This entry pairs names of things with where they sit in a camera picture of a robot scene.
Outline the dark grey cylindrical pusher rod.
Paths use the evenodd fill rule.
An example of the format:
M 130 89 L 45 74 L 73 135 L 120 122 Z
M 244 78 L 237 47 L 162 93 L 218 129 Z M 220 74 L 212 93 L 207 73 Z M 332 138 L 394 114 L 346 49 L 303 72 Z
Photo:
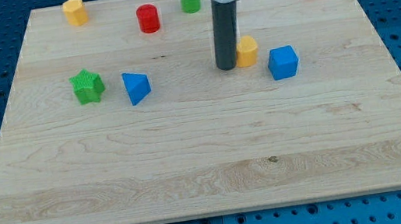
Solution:
M 216 66 L 220 70 L 234 69 L 237 62 L 236 0 L 211 0 L 213 39 Z

